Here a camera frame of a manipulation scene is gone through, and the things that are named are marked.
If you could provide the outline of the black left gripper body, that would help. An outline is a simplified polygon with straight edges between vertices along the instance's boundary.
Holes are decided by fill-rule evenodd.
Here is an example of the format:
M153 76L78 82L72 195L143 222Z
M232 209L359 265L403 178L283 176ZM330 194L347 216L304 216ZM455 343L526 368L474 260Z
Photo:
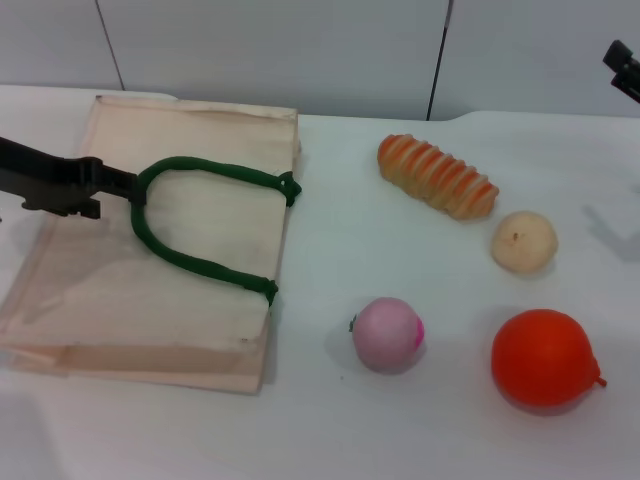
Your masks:
M27 210L72 214L75 161L1 139L1 191L24 200Z

